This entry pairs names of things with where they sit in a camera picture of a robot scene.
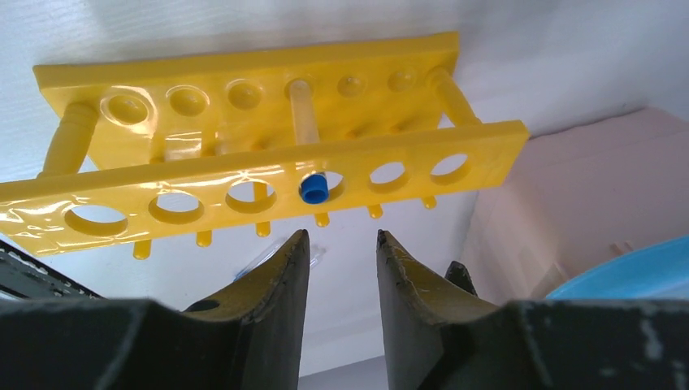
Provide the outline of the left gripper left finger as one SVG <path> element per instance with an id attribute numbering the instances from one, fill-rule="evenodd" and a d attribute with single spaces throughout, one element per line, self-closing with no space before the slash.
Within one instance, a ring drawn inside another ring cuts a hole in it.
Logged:
<path id="1" fill-rule="evenodd" d="M 1 301 L 4 389 L 295 389 L 310 275 L 294 232 L 227 287 L 170 309 L 150 299 Z"/>

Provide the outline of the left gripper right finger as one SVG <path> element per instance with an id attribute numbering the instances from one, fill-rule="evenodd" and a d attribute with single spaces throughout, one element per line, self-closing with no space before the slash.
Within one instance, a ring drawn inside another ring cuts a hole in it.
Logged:
<path id="1" fill-rule="evenodd" d="M 688 304 L 517 300 L 494 305 L 417 261 L 376 249 L 391 389 L 685 389 Z"/>

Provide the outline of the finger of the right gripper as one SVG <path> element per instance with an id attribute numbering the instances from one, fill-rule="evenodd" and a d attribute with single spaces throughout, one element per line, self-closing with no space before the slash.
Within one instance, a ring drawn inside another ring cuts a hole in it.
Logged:
<path id="1" fill-rule="evenodd" d="M 445 279 L 459 287 L 463 291 L 477 297 L 475 286 L 470 277 L 470 272 L 465 265 L 458 261 L 451 261 L 444 275 Z"/>

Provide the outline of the blue-capped clear test tube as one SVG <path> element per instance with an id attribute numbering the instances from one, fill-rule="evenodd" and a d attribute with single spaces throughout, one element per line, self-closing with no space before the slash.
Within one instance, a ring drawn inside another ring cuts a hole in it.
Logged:
<path id="1" fill-rule="evenodd" d="M 292 126 L 298 146 L 316 146 L 320 135 L 315 115 L 313 91 L 308 81 L 295 79 L 287 88 L 292 113 Z M 299 195 L 303 202 L 318 205 L 330 197 L 327 176 L 312 162 L 299 184 Z"/>

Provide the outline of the blue plastic box lid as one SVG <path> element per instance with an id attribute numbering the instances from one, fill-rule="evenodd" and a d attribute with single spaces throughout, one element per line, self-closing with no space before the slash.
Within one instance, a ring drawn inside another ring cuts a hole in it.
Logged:
<path id="1" fill-rule="evenodd" d="M 688 298 L 688 237 L 637 249 L 583 272 L 549 299 Z"/>

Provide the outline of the yellow test tube rack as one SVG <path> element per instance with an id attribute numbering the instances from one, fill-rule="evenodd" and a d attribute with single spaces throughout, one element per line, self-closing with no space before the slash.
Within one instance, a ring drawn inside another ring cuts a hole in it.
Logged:
<path id="1" fill-rule="evenodd" d="M 36 178 L 1 186 L 1 231 L 36 256 L 313 215 L 501 184 L 530 133 L 484 123 L 453 79 L 457 32 L 157 58 L 37 65 L 60 119 Z M 287 88 L 313 91 L 320 135 L 298 146 Z M 309 205 L 311 163 L 330 197 Z"/>

